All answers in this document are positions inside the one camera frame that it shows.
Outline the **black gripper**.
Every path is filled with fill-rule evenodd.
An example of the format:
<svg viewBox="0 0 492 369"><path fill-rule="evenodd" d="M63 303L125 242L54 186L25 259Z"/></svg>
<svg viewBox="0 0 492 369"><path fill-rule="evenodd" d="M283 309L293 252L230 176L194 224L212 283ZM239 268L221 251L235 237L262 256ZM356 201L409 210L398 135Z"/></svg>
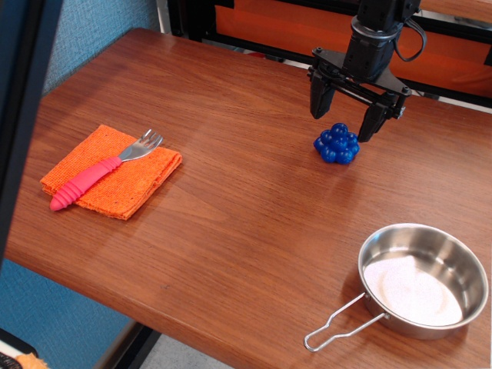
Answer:
<svg viewBox="0 0 492 369"><path fill-rule="evenodd" d="M386 120L400 118L410 89L389 69L403 25L387 31L373 30L360 22L351 24L351 40L345 53L317 47L308 69L311 80L310 112L319 119L331 109L336 91L367 106L357 139L370 141Z"/></svg>

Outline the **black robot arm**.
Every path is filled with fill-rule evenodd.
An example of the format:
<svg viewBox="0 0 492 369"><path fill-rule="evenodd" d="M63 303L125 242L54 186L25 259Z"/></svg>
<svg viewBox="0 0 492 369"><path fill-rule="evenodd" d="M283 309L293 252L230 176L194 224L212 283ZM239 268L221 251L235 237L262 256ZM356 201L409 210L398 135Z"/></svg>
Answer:
<svg viewBox="0 0 492 369"><path fill-rule="evenodd" d="M351 40L345 53L317 47L308 69L311 82L310 112L319 119L330 111L334 93L366 104L367 110L357 139L370 141L384 123L399 119L411 89L393 75L391 59L403 62L418 58L427 45L427 36L412 16L420 11L419 1L361 1L351 20ZM421 37L421 48L404 57L398 41L404 27Z"/></svg>

